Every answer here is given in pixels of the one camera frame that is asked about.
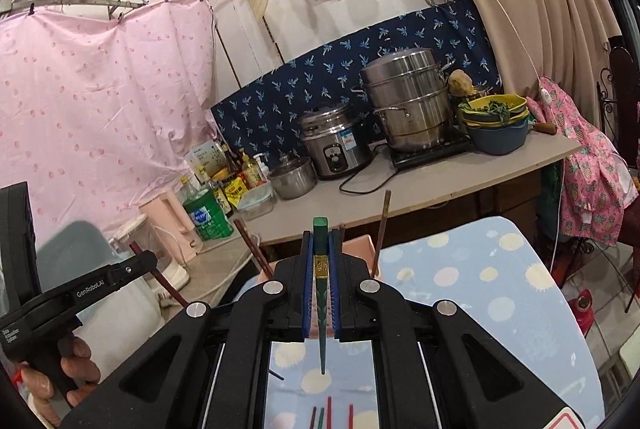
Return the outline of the pink dotted curtain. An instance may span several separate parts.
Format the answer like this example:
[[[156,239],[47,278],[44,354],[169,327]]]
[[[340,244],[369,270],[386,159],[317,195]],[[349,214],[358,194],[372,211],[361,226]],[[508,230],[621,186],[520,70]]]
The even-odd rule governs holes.
[[[215,134],[214,15],[169,0],[102,20],[1,24],[1,182],[26,183],[37,241],[84,220],[111,235]]]

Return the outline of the navy floral cloth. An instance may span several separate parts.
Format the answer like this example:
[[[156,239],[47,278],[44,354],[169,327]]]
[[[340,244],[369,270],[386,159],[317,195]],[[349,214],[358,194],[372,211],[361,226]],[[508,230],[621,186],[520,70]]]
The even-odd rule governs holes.
[[[454,0],[362,28],[263,74],[212,108],[218,130],[232,149],[264,154],[271,168],[288,152],[307,154],[299,120],[316,108],[350,106],[371,130],[367,139],[379,140],[382,126],[371,115],[362,70],[406,48],[429,48],[439,64],[470,76],[475,88],[503,91],[473,0]]]

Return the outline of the green chopstick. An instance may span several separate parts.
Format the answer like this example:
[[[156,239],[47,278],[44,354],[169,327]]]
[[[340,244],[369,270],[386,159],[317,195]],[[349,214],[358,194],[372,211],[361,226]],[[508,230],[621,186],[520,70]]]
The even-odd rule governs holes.
[[[323,428],[323,423],[324,423],[324,412],[325,412],[325,411],[326,411],[326,410],[324,409],[324,407],[322,407],[322,408],[320,409],[320,414],[319,414],[319,417],[318,417],[318,425],[317,425],[317,429],[322,429],[322,428]]]
[[[328,219],[314,218],[314,282],[319,340],[320,373],[326,373],[326,312],[328,311],[329,280],[329,225]]]

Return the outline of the blue and yellow stacked basins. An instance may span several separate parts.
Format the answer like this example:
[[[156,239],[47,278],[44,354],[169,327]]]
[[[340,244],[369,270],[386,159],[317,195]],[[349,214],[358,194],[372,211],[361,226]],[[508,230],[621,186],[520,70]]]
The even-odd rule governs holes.
[[[529,110],[524,97],[495,94],[459,104],[458,119],[477,150],[503,156],[524,144]]]

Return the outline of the green dish soap bottle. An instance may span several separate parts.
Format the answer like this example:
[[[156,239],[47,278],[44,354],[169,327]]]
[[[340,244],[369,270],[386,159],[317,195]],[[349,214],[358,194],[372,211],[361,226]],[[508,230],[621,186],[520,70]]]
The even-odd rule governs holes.
[[[233,227],[216,201],[208,186],[196,188],[188,176],[180,178],[182,183],[182,207],[202,241],[214,241],[230,237]]]

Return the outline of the pink electric kettle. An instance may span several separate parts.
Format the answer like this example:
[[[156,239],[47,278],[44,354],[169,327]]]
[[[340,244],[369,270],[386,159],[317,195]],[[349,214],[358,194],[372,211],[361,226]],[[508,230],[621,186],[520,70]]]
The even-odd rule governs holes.
[[[186,265],[202,250],[203,241],[172,190],[164,189],[140,204],[139,210],[148,216],[160,243],[178,263]]]

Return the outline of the stacked steel steamer pot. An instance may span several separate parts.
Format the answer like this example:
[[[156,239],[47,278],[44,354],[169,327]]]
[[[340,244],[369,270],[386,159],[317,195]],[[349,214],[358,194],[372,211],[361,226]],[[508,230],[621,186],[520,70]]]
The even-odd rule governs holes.
[[[372,60],[362,80],[391,148],[417,152],[445,140],[451,107],[445,67],[429,48],[405,48]]]

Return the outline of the white dish rack bin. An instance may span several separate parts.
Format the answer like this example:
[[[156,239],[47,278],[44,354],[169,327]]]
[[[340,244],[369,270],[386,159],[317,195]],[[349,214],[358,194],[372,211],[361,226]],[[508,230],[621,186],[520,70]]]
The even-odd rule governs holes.
[[[43,291],[93,276],[74,291],[75,300],[90,301],[77,313],[81,326],[74,334],[88,343],[103,378],[165,324],[160,302],[144,277],[116,289],[113,279],[106,276],[105,267],[116,267],[130,257],[130,253],[116,253],[102,233],[86,221],[67,224],[37,249]]]

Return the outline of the pink pineapple apron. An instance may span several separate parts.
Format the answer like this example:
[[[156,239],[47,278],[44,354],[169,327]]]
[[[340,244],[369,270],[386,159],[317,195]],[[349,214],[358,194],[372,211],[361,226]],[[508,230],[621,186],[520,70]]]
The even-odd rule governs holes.
[[[540,78],[538,85],[539,96],[527,100],[536,120],[554,124],[559,134],[580,145],[564,159],[560,231],[613,246],[626,209],[638,198],[626,162],[559,85],[547,77]]]

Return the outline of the silver rice cooker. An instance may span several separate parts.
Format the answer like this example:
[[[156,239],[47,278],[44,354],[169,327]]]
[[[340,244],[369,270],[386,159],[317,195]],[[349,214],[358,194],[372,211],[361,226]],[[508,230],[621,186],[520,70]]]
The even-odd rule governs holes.
[[[300,141],[321,180],[334,180],[366,167],[372,154],[361,121],[348,104],[314,108],[299,119]]]

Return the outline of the small steel lidded pot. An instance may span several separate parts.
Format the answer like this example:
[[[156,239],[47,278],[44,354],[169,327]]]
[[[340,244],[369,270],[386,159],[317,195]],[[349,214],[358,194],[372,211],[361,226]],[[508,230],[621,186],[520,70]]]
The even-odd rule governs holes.
[[[302,197],[317,184],[317,175],[309,157],[284,155],[279,166],[270,171],[268,178],[282,200]]]

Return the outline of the glass blender jar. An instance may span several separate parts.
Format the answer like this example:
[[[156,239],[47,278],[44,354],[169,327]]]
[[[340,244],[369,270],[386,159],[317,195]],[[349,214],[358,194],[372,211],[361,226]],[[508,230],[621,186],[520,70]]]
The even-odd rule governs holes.
[[[141,250],[151,250],[157,257],[157,268],[169,284],[181,290],[188,282],[190,275],[172,256],[160,240],[160,235],[145,213],[122,224],[110,240],[112,247],[123,255],[134,253],[132,244]]]

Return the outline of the clear food container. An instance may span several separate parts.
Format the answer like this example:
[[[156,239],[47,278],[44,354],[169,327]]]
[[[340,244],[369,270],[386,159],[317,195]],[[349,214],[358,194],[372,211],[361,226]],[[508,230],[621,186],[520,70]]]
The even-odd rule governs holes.
[[[244,193],[238,204],[238,212],[244,221],[254,220],[270,213],[276,202],[272,185],[264,183]]]

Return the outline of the soy sauce bottle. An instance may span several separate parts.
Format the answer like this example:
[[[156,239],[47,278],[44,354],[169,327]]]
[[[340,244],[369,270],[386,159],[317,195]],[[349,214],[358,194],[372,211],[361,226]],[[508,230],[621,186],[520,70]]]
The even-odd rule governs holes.
[[[233,215],[233,207],[232,204],[230,204],[230,201],[228,201],[221,183],[217,180],[210,180],[209,186],[212,189],[214,197],[216,198],[222,212],[224,212],[227,218],[231,218]]]

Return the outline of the white paper box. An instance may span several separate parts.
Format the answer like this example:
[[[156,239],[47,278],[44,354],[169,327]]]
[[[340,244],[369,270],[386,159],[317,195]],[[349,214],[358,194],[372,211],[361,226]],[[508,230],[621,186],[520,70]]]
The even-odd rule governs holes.
[[[218,142],[208,140],[195,146],[186,153],[186,162],[195,174],[195,178],[200,183],[204,180],[201,177],[200,169],[203,168],[211,178],[222,168],[227,167],[227,158]]]

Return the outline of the light blue planet tablecloth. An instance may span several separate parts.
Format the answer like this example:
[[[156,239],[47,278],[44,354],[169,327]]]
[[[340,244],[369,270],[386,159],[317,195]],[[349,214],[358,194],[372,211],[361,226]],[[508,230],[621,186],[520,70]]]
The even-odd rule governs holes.
[[[604,420],[604,403],[596,364],[564,296],[544,264],[511,221],[493,217],[449,230],[441,238],[427,237],[428,248],[456,243],[454,261],[462,262],[459,246],[464,232],[477,229],[497,239],[486,267],[472,267],[479,281],[462,287],[465,300],[433,297],[424,285],[405,289],[380,270],[383,282],[407,299],[432,305],[449,299],[482,325],[514,357],[533,371],[582,417],[588,428]],[[320,373],[319,345],[306,340],[276,343],[270,365],[284,377],[270,379],[265,425],[268,428],[307,428],[311,410],[326,406],[332,397],[332,425],[347,428],[348,405],[354,405],[354,428],[378,424],[378,402],[372,350],[368,342],[342,343],[329,339],[326,373]]]

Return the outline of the pink perforated utensil holder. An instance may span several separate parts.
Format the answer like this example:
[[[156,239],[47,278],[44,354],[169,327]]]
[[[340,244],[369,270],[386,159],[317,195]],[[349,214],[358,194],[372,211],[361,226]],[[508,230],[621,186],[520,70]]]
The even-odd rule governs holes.
[[[355,258],[359,258],[363,260],[364,262],[366,262],[368,270],[369,271],[372,270],[373,260],[375,256],[375,247],[374,247],[374,242],[372,241],[372,238],[369,234],[364,234],[364,235],[350,238],[350,239],[345,238],[345,240],[343,241],[342,251],[343,253],[346,253],[346,255],[353,256]],[[278,263],[279,261],[269,262],[271,271],[274,272],[274,269],[276,268]],[[257,284],[262,284],[265,281],[268,281],[268,276],[264,270],[260,270],[257,276]],[[312,326],[310,331],[310,337],[318,338],[318,333],[317,333],[318,329],[316,326],[317,324],[316,302],[312,302],[312,304],[314,305],[312,307],[312,309],[314,310],[314,313],[312,313],[312,323],[311,323]],[[333,307],[331,305],[331,300],[330,300],[328,304],[328,337],[334,336],[334,329],[333,329],[332,321],[330,319],[330,316],[332,314],[332,308]]]

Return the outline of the black induction cooker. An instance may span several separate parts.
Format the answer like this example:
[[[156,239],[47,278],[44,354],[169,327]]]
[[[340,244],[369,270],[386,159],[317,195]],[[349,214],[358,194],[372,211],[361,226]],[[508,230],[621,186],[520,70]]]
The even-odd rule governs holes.
[[[432,147],[422,148],[414,152],[390,148],[390,161],[398,171],[405,171],[415,167],[433,163],[445,158],[469,152],[473,145],[469,137],[457,130],[449,131],[442,141]]]

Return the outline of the brown chopstick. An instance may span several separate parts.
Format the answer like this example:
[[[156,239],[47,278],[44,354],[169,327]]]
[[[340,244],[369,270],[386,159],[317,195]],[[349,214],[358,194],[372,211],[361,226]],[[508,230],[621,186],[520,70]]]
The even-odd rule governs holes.
[[[392,199],[392,191],[387,189],[384,195],[383,209],[381,213],[380,224],[378,224],[378,236],[376,236],[375,253],[371,267],[371,279],[378,276],[378,267],[380,266],[380,253],[383,246],[388,212],[390,212],[390,200]]]
[[[258,267],[262,270],[262,273],[265,274],[266,279],[273,279],[273,271],[270,267],[267,259],[262,254],[262,250],[259,249],[258,245],[253,241],[252,236],[248,233],[248,230],[241,219],[235,219],[233,221],[234,226],[240,233],[243,238],[244,243],[247,245],[247,248],[250,249],[250,253],[254,257]]]

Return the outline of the yellow seasoning packet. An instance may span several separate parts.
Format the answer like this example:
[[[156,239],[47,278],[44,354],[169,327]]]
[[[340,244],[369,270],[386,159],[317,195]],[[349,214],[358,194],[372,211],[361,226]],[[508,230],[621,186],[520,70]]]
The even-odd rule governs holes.
[[[233,208],[239,207],[240,200],[247,192],[248,188],[239,176],[224,183],[224,193]]]

